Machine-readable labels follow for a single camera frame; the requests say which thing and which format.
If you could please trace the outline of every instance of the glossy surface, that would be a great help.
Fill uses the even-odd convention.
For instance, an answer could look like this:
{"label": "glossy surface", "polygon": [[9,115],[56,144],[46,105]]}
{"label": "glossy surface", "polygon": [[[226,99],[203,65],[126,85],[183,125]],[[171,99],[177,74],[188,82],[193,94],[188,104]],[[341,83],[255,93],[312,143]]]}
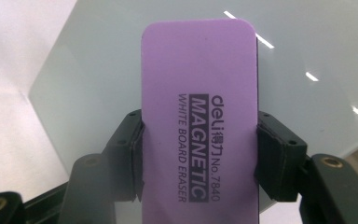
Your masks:
{"label": "glossy surface", "polygon": [[30,93],[67,171],[140,108],[144,28],[225,11],[274,47],[258,46],[260,110],[302,137],[310,155],[358,148],[358,1],[78,1]]}

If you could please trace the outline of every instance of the purple eraser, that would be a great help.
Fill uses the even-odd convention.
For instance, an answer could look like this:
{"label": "purple eraser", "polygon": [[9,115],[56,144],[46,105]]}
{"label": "purple eraser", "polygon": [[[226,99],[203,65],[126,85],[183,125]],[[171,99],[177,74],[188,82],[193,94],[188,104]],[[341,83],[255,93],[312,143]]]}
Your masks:
{"label": "purple eraser", "polygon": [[256,38],[242,20],[142,38],[144,224],[258,223]]}

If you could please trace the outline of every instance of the purple rectangular object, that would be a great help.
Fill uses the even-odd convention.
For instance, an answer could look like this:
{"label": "purple rectangular object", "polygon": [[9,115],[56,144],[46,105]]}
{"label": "purple rectangular object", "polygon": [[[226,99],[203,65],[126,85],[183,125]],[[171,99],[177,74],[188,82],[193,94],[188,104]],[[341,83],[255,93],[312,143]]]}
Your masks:
{"label": "purple rectangular object", "polygon": [[142,38],[144,224],[258,223],[255,30],[169,21]]}

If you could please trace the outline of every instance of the white surface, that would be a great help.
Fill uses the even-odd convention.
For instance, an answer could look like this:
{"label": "white surface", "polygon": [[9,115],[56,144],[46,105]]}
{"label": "white surface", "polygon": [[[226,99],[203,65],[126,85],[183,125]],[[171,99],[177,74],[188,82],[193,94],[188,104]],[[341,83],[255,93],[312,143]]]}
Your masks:
{"label": "white surface", "polygon": [[[25,200],[67,178],[27,95],[74,2],[0,1],[0,190]],[[304,138],[310,154],[356,149],[358,1],[81,1],[32,92],[65,167],[102,150],[124,115],[140,107],[147,24],[224,18],[225,10],[253,23],[275,47],[259,43],[260,109]],[[131,209],[124,206],[120,214]],[[297,207],[274,205],[261,223],[300,223]]]}

